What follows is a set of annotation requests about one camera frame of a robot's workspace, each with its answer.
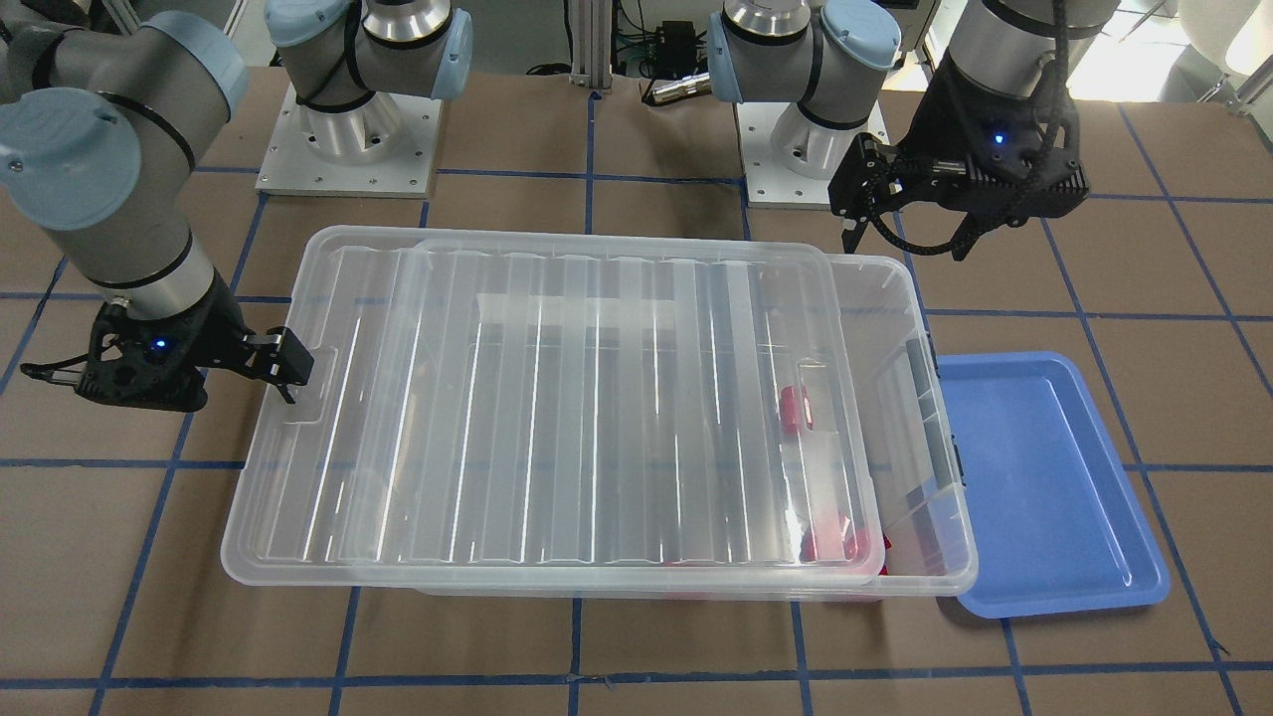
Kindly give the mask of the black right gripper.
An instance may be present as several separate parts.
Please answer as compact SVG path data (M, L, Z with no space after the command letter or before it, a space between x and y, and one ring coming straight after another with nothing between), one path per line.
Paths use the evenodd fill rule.
M136 320L104 304L92 324L76 395L102 405L200 412L207 403L200 369L236 366L295 405L292 389L308 385L314 358L286 326L250 334L241 304L214 273L204 297L167 319Z

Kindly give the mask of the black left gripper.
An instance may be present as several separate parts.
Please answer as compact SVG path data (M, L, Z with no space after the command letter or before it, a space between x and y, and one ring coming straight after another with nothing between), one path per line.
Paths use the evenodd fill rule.
M899 175L903 199L967 211L951 237L955 262L1003 226L1067 217L1090 186L1080 159L1078 112L1069 96L1055 94L1055 74L1054 62L1046 62L1031 96L1008 96L942 61L900 148L872 132L855 134L833 172L827 197L844 224L841 248L855 254L871 224L909 254L881 219L892 210L889 186Z

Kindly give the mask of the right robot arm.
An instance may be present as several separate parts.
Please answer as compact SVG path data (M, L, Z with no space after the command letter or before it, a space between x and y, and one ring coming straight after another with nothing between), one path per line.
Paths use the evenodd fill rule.
M206 369L286 403L313 357L292 329L258 333L177 205L250 87L236 42L168 10L127 34L73 1L4 3L3 186L101 294L87 352L23 375L90 403L200 412ZM451 1L269 1L292 97L278 172L346 178L348 194L426 191L440 101L467 85L474 20Z

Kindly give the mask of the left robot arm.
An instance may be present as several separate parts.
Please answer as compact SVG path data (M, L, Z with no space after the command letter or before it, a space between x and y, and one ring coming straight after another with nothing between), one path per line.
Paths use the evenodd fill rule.
M1114 1L969 1L905 135L864 127L903 32L873 1L726 1L707 27L718 99L778 101L771 145L827 181L841 248L864 231L962 262L981 236L1067 217L1090 192L1073 65Z

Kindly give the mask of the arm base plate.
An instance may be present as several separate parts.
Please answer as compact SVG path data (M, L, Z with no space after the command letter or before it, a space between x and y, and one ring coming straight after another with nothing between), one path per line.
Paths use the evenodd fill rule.
M446 102L377 93L344 113L298 104L286 88L256 187L275 196L426 199Z
M827 182L850 140L869 132L878 141L889 141L878 104L850 130L810 122L792 101L747 101L735 104L735 110L747 199L759 208L830 209Z

